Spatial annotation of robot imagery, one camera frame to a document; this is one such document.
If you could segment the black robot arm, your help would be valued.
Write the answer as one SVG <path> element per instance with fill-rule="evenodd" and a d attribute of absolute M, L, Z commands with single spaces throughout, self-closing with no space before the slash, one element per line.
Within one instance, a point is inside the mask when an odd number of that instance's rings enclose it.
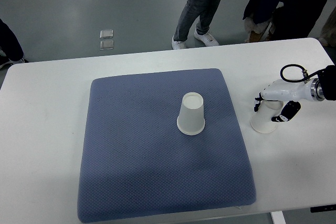
<path fill-rule="evenodd" d="M 284 77 L 283 71 L 289 67 L 298 67 L 302 70 L 303 78 L 299 80 L 289 80 Z M 289 64 L 285 65 L 280 70 L 280 77 L 285 82 L 289 83 L 298 83 L 305 82 L 307 83 L 311 77 L 317 75 L 320 83 L 320 90 L 323 93 L 325 99 L 329 101 L 335 101 L 335 65 L 328 65 L 324 69 L 317 70 L 312 74 L 308 74 L 308 71 L 301 65 L 298 64 Z"/>

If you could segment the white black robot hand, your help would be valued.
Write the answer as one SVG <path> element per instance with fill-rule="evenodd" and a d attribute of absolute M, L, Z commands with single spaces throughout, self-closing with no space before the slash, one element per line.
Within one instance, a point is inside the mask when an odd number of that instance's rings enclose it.
<path fill-rule="evenodd" d="M 314 78 L 309 81 L 287 82 L 279 79 L 267 86 L 255 98 L 254 111 L 257 112 L 263 101 L 286 102 L 281 112 L 273 116 L 273 122 L 288 122 L 301 109 L 300 100 L 323 101 L 324 95 L 319 79 Z"/>

